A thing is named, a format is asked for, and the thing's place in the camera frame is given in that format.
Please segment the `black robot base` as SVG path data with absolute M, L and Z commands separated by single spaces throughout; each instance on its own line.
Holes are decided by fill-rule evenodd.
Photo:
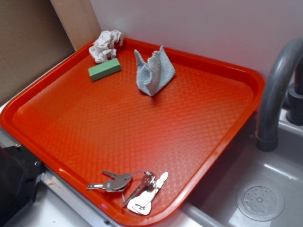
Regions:
M 34 204 L 44 165 L 24 146 L 0 149 L 0 225 Z

